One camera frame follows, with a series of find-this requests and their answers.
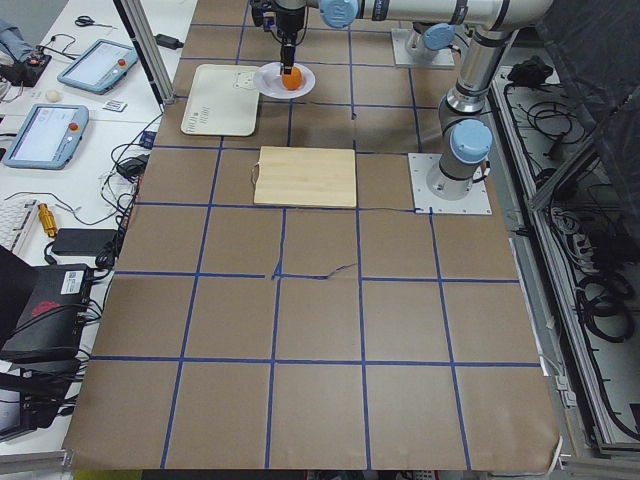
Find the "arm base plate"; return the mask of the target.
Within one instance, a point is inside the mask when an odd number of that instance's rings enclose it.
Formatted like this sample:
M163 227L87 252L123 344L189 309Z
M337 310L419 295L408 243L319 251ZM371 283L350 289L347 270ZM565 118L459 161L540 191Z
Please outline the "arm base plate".
M394 61L397 67L452 70L455 67L450 46L454 29L445 24L433 25L424 33L414 29L391 30Z
M440 170L440 154L410 153L409 173L414 210L419 214L491 215L480 165L467 180L452 180Z

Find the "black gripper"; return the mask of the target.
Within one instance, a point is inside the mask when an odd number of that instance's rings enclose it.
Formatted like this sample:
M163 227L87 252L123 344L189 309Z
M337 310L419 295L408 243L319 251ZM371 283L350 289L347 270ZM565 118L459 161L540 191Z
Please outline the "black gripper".
M284 36L280 48L280 72L290 75L295 66L296 40L303 29L306 16L305 0L275 0L276 26Z

